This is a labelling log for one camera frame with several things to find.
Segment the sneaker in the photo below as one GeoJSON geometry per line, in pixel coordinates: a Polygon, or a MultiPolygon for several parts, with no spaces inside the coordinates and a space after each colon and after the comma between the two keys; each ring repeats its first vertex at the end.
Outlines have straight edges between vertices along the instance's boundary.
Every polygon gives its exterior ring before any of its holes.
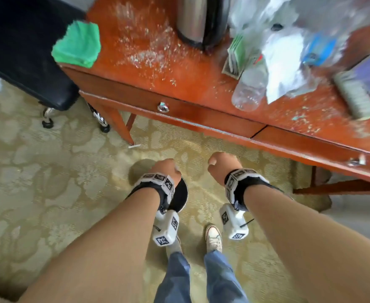
{"type": "Polygon", "coordinates": [[[214,250],[223,251],[223,240],[221,239],[220,231],[214,224],[209,224],[206,228],[205,239],[207,253],[214,250]]]}
{"type": "Polygon", "coordinates": [[[166,249],[168,258],[170,258],[171,254],[174,253],[174,252],[181,252],[182,253],[181,241],[179,240],[179,237],[177,236],[174,243],[170,244],[165,249],[166,249]]]}

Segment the drawer handle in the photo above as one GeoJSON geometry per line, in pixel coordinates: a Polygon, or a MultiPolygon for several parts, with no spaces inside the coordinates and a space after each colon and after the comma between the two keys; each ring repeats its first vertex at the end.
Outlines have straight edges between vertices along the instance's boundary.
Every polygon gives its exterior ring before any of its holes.
{"type": "Polygon", "coordinates": [[[162,113],[167,113],[170,111],[170,109],[168,108],[167,105],[165,105],[164,102],[160,102],[160,104],[157,106],[157,109],[159,112],[162,112],[162,113]]]}
{"type": "Polygon", "coordinates": [[[350,167],[358,167],[366,165],[366,157],[363,154],[360,154],[359,158],[351,158],[347,162],[350,167]]]}

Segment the green rag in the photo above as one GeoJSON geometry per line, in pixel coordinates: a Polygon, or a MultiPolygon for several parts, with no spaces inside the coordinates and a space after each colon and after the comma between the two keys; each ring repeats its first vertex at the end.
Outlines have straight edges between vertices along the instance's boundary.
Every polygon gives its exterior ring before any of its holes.
{"type": "Polygon", "coordinates": [[[66,35],[57,40],[51,55],[56,62],[91,68],[100,51],[98,25],[74,21],[68,26],[66,35]]]}

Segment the blue jeans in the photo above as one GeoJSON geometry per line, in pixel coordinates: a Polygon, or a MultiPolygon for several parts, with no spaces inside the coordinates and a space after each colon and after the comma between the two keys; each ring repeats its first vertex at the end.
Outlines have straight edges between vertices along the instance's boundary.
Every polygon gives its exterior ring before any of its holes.
{"type": "MultiPolygon", "coordinates": [[[[234,276],[227,259],[219,251],[205,255],[208,276],[207,296],[210,303],[248,303],[247,296],[234,276]]],[[[164,280],[158,286],[154,303],[191,303],[191,266],[182,253],[174,252],[168,259],[164,280]]]]}

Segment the stainless steel kettle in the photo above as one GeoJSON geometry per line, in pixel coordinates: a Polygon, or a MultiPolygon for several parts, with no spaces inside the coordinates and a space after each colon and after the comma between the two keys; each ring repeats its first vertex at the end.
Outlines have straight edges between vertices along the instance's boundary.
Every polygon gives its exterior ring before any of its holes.
{"type": "Polygon", "coordinates": [[[217,45],[227,29],[231,0],[178,0],[176,27],[186,44],[205,50],[217,45]]]}

